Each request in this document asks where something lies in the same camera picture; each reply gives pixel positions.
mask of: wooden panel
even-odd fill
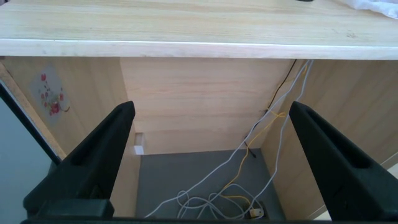
[[[0,55],[398,57],[397,22],[341,0],[12,0],[0,21]]]
[[[122,58],[145,154],[235,149],[292,60]],[[260,147],[262,137],[252,147]]]
[[[45,135],[49,132],[65,154],[70,153],[113,108],[127,101],[118,58],[27,58],[8,57],[3,63],[14,83],[13,94],[21,91],[39,115]],[[70,109],[56,123],[50,123],[29,90],[32,79],[53,65],[66,92]],[[115,182],[111,201],[117,216],[133,216],[139,175],[139,156],[131,154],[134,127]]]
[[[10,90],[12,95],[18,101],[22,109],[29,115],[29,118],[38,130],[42,133],[43,137],[47,144],[53,149],[54,153],[61,159],[66,158],[66,154],[58,144],[57,140],[51,134],[49,129],[46,127],[40,116],[36,113],[36,110],[33,106],[29,103],[29,100],[26,98],[25,94],[21,91],[18,87],[17,83],[11,77],[11,74],[6,70],[5,66],[0,63],[0,79],[4,82],[7,88]]]
[[[288,111],[300,94],[303,76],[300,79],[281,111]],[[396,61],[317,60],[300,101],[383,163],[397,153],[397,87]],[[270,172],[274,171],[282,123],[282,119],[275,122],[262,145]],[[302,220],[321,213],[324,203],[291,122],[287,123],[282,139],[274,185],[286,217]]]

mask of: white cable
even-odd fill
[[[251,195],[247,190],[245,190],[245,189],[244,189],[242,186],[240,186],[239,184],[231,184],[231,185],[227,186],[225,189],[221,190],[220,193],[224,192],[226,189],[228,189],[229,187],[233,187],[233,186],[239,187],[239,188],[242,189],[244,192],[246,192],[251,198],[254,198],[253,195]],[[197,218],[199,218],[200,215],[203,213],[204,209],[205,209],[206,207],[210,207],[210,210],[211,210],[211,212],[212,212],[212,214],[213,214],[213,216],[214,216],[215,218],[217,218],[217,216],[215,215],[214,212],[216,212],[217,214],[219,214],[220,216],[222,216],[222,217],[225,218],[225,219],[231,219],[231,217],[228,217],[228,216],[224,215],[213,203],[210,202],[210,200],[213,199],[213,195],[216,195],[215,197],[217,197],[218,194],[217,194],[217,193],[211,193],[211,194],[209,195],[209,197],[208,197],[208,200],[206,200],[206,199],[200,198],[200,197],[192,197],[192,198],[190,198],[190,197],[188,196],[188,194],[187,194],[188,200],[187,200],[184,204],[181,204],[181,202],[177,199],[178,204],[181,206],[180,211],[178,211],[177,218],[182,218],[182,217],[184,216],[185,212],[186,212],[188,209],[202,208],[201,211],[200,211],[200,213],[199,213],[199,215],[198,215],[198,217],[197,217]],[[243,218],[243,217],[244,217],[244,214],[246,214],[246,213],[243,213],[243,210],[242,210],[242,208],[241,208],[240,205],[238,205],[236,202],[234,202],[233,200],[231,200],[231,199],[229,199],[229,198],[225,198],[225,197],[222,197],[222,198],[223,198],[223,199],[226,199],[226,200],[229,200],[230,202],[234,203],[234,204],[240,209],[241,214],[240,214],[240,216],[239,216],[238,218]],[[189,202],[192,201],[192,200],[195,200],[195,199],[196,199],[196,200],[200,200],[200,201],[204,201],[204,202],[206,202],[206,203],[204,203],[204,204],[202,204],[202,205],[195,206],[195,207],[189,207],[189,206],[188,206],[188,205],[189,205]],[[261,204],[260,204],[257,200],[255,200],[255,202],[259,205],[260,209],[262,210],[263,207],[261,206]]]
[[[236,152],[241,148],[241,146],[243,145],[243,143],[249,138],[249,136],[250,136],[251,133],[253,132],[254,128],[256,127],[256,124],[260,123],[260,122],[269,114],[269,112],[274,108],[274,106],[277,105],[278,102],[279,102],[281,99],[283,99],[288,93],[290,93],[290,91],[292,90],[292,88],[293,88],[293,86],[295,85],[296,81],[298,80],[299,76],[301,75],[303,69],[305,68],[306,65],[308,65],[308,63],[309,63],[309,60],[307,60],[307,62],[304,64],[304,66],[300,69],[298,75],[297,75],[296,78],[294,79],[294,81],[293,81],[292,85],[290,86],[289,90],[288,90],[285,94],[283,94],[283,95],[282,95],[282,96],[269,108],[269,110],[268,110],[268,111],[267,111],[267,112],[266,112],[266,113],[265,113],[265,114],[252,126],[252,128],[250,129],[249,134],[243,139],[242,143],[233,151],[233,153],[230,155],[230,157],[228,158],[228,160],[225,161],[225,162],[223,162],[222,164],[220,164],[218,167],[216,167],[213,171],[211,171],[208,175],[206,175],[201,181],[199,181],[199,182],[196,183],[194,186],[192,186],[192,187],[189,188],[187,191],[185,191],[184,194],[188,194],[192,189],[194,189],[196,186],[200,185],[200,184],[201,184],[202,182],[204,182],[211,174],[213,174],[214,172],[216,172],[219,168],[221,168],[222,166],[224,166],[225,164],[227,164],[227,163],[232,159],[232,157],[236,154]],[[312,66],[312,63],[313,63],[313,60],[312,60],[310,66],[309,66],[309,68],[308,68],[308,70],[307,70],[307,73],[306,73],[306,75],[305,75],[303,87],[304,87],[304,85],[305,85],[305,81],[306,81],[306,79],[307,79],[307,75],[308,75],[309,70],[310,70],[310,68],[311,68],[311,66]],[[262,192],[266,189],[266,187],[269,185],[269,183],[270,183],[271,180],[273,179],[274,175],[271,177],[270,181],[269,181],[269,182],[267,183],[267,185],[263,188],[263,190],[262,190],[255,198],[257,198],[258,196],[260,196],[260,194],[262,194]],[[209,200],[209,201],[210,201],[210,202],[213,201],[215,198],[217,198],[217,197],[220,195],[221,192],[219,192],[215,197],[213,197],[213,198],[212,198],[211,200]],[[164,200],[164,201],[161,202],[152,212],[150,212],[148,215],[146,215],[145,218],[147,218],[147,217],[151,216],[153,213],[155,213],[163,204],[165,204],[165,203],[167,203],[167,202],[171,202],[171,201],[173,201],[173,200],[176,200],[176,199],[182,197],[184,194],[180,194],[180,195],[177,195],[176,197],[173,197],[173,198]]]
[[[310,65],[308,66],[307,72],[306,72],[305,77],[304,77],[303,86],[302,86],[302,89],[301,89],[300,96],[298,96],[298,97],[296,98],[296,101],[298,101],[298,100],[303,96],[304,89],[305,89],[305,84],[306,84],[306,82],[307,82],[308,74],[310,73],[310,70],[311,70],[311,68],[312,68],[312,64],[313,64],[313,60],[311,60]],[[285,121],[284,121],[284,123],[283,123],[283,125],[282,125],[282,128],[280,129],[280,134],[279,134],[279,146],[278,146],[278,151],[277,151],[277,155],[276,155],[276,162],[275,162],[275,171],[274,171],[272,177],[268,180],[268,183],[266,184],[266,186],[260,191],[260,193],[258,193],[258,194],[254,197],[254,200],[257,199],[258,196],[260,196],[260,195],[265,191],[265,189],[268,187],[268,185],[269,185],[269,184],[271,183],[271,181],[274,179],[274,177],[275,177],[275,175],[276,175],[276,173],[277,173],[277,171],[278,171],[278,161],[279,161],[280,149],[281,149],[281,147],[282,147],[282,134],[283,134],[283,132],[284,132],[284,129],[285,129],[285,126],[286,126],[286,123],[287,123],[288,118],[289,118],[289,115],[286,116]]]

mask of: white plastic bag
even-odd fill
[[[398,0],[344,0],[354,9],[370,9],[398,19]]]

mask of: floral decal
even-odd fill
[[[45,73],[41,74],[40,80],[43,84],[44,92],[39,89],[40,98],[44,108],[49,112],[50,116],[53,116],[60,111],[68,112],[68,108],[62,108],[60,102],[63,101],[63,89],[60,88],[60,92],[54,92],[47,82],[47,75]]]

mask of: black object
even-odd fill
[[[116,107],[25,198],[30,218],[22,223],[330,223],[112,218],[109,198],[134,115],[132,102]],[[294,102],[289,115],[334,221],[397,220],[397,179],[311,108]]]
[[[398,180],[311,108],[289,115],[331,219],[398,221]]]
[[[28,216],[111,218],[109,201],[136,112],[117,106],[24,199]]]
[[[55,165],[61,163],[61,159],[53,152],[50,146],[45,142],[42,135],[37,131],[36,127],[30,122],[30,119],[22,111],[19,105],[15,102],[6,88],[0,83],[0,96],[1,99],[7,104],[10,110],[15,114],[18,120],[24,125],[26,130],[32,135],[32,137],[37,141],[39,146],[44,150],[44,152],[49,156]]]

